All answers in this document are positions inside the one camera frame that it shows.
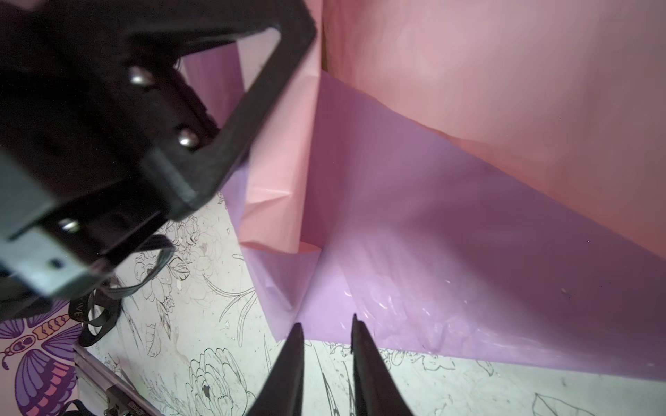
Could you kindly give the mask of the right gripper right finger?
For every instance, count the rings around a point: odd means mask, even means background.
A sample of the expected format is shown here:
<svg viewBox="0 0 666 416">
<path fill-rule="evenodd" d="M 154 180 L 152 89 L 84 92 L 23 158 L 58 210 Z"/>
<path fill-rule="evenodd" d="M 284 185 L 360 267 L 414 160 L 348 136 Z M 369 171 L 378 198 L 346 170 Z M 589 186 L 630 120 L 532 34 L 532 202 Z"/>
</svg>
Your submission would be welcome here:
<svg viewBox="0 0 666 416">
<path fill-rule="evenodd" d="M 366 324 L 357 315 L 353 316 L 351 352 L 356 415 L 412 416 Z"/>
</svg>

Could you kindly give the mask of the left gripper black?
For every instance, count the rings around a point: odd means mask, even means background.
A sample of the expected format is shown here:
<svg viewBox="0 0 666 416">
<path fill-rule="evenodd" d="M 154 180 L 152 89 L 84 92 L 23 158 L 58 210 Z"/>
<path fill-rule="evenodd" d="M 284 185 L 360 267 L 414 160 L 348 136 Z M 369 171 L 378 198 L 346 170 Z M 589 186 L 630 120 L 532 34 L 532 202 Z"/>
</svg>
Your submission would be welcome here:
<svg viewBox="0 0 666 416">
<path fill-rule="evenodd" d="M 176 62 L 268 29 L 277 47 L 216 123 Z M 316 35 L 302 1 L 4 1 L 2 319 L 85 295 L 206 205 Z"/>
</svg>

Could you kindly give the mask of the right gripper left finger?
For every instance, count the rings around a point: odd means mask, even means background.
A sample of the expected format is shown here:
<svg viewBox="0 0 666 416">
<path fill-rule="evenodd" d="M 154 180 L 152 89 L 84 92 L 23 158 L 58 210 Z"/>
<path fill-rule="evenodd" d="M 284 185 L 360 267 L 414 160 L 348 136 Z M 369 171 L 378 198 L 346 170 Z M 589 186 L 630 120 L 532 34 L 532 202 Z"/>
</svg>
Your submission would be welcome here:
<svg viewBox="0 0 666 416">
<path fill-rule="evenodd" d="M 300 323 L 295 323 L 247 415 L 300 416 L 303 409 L 305 345 Z"/>
</svg>

